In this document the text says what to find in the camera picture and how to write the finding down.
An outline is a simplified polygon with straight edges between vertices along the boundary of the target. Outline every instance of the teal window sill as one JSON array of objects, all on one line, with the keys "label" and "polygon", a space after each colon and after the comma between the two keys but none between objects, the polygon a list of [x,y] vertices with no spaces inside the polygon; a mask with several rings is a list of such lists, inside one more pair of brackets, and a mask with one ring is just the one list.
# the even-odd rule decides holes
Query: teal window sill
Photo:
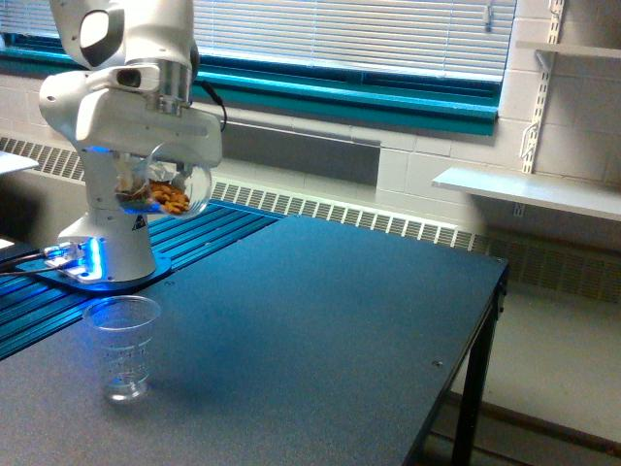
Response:
[{"label": "teal window sill", "polygon": [[[81,69],[69,56],[49,50],[7,47],[0,70],[47,76]],[[231,104],[402,127],[490,136],[498,116],[499,92],[442,92],[366,83],[286,76],[238,68],[201,65],[197,82],[206,81]],[[194,95],[206,97],[199,86]]]}]

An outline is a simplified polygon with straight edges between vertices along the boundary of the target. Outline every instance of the shelf bracket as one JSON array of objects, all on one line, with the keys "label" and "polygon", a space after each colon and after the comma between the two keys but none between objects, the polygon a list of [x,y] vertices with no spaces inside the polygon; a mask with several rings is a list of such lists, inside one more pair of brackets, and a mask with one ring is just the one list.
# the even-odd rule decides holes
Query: shelf bracket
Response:
[{"label": "shelf bracket", "polygon": [[[549,0],[548,8],[551,13],[550,29],[548,32],[547,43],[558,44],[559,34],[561,32],[561,23],[563,20],[563,10],[565,8],[565,0]],[[545,114],[545,104],[547,103],[548,90],[552,71],[554,70],[554,61],[556,53],[551,51],[536,50],[535,57],[541,65],[542,73],[539,81],[539,91],[537,93],[537,101],[533,119],[528,128],[522,134],[522,146],[520,148],[520,158],[522,159],[522,172],[532,174],[535,167],[535,157],[539,148],[539,135],[541,134],[541,126],[543,124],[543,116]]]},{"label": "shelf bracket", "polygon": [[553,51],[535,50],[535,57],[545,73],[552,72],[552,67],[554,66],[554,55],[555,53]]}]

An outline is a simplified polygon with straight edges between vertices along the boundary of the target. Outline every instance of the table leg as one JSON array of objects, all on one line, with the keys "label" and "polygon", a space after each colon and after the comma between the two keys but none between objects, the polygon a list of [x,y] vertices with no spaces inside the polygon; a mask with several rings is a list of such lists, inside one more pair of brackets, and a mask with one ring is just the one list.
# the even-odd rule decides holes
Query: table leg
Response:
[{"label": "table leg", "polygon": [[494,340],[494,329],[498,319],[498,297],[495,298],[492,306],[493,309],[487,316],[487,319],[485,319],[483,327],[478,333],[470,351],[468,372],[466,374],[464,394],[457,422],[457,433],[455,434],[455,444],[453,446],[453,457],[451,460],[453,466],[469,465],[473,452],[478,410],[483,398],[485,376],[487,375],[487,366],[492,351],[492,341]]}]

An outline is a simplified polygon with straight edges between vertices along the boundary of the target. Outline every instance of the cable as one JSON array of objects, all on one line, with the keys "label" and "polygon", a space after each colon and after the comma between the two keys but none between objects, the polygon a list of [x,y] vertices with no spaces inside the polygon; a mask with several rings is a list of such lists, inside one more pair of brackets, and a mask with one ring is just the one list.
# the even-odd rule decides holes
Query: cable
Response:
[{"label": "cable", "polygon": [[210,95],[212,100],[222,108],[223,120],[220,126],[220,132],[224,131],[224,128],[226,128],[226,122],[228,121],[229,116],[226,114],[226,106],[224,105],[224,101],[222,100],[222,97],[220,97],[217,94],[217,92],[215,91],[215,89],[213,88],[211,84],[202,81],[200,82],[200,86],[203,88],[205,92],[207,92]]},{"label": "cable", "polygon": [[56,267],[47,267],[45,269],[35,269],[35,270],[26,270],[24,272],[3,272],[0,274],[0,277],[23,277],[25,275],[35,275],[35,274],[43,274],[44,272],[53,272],[55,270],[64,270],[71,269],[79,265],[79,261],[74,259],[69,262],[65,262],[62,265],[57,265]]},{"label": "cable", "polygon": [[28,254],[22,257],[18,257],[16,259],[8,260],[0,264],[0,270],[12,269],[16,265],[19,265],[23,262],[28,262],[30,260],[35,260],[35,259],[41,259],[43,257],[45,257],[45,254],[43,252],[36,252],[34,254]]},{"label": "cable", "polygon": [[47,269],[28,270],[27,272],[3,272],[0,277],[22,277],[24,275],[42,274],[44,272],[53,272],[54,270],[62,270],[65,267],[48,267]]}]

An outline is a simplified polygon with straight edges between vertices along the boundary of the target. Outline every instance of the white shelf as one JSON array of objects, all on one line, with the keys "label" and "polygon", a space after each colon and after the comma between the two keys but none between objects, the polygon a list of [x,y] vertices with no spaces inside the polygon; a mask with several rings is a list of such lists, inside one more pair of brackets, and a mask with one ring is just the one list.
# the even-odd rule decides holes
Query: white shelf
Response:
[{"label": "white shelf", "polygon": [[544,42],[517,41],[519,49],[549,51],[571,56],[593,56],[597,58],[621,59],[621,50],[603,49],[601,47],[571,46],[565,44],[546,44]]},{"label": "white shelf", "polygon": [[433,186],[557,211],[621,220],[621,189],[543,175],[449,168]]},{"label": "white shelf", "polygon": [[614,58],[621,60],[621,50],[601,47],[572,46],[566,44],[547,44],[545,42],[517,41],[519,49],[532,49],[546,71],[550,70],[551,54],[560,53],[567,56],[584,56],[593,58]]},{"label": "white shelf", "polygon": [[31,158],[21,157],[0,150],[0,175],[18,172],[20,170],[28,170],[38,165],[39,164]]}]

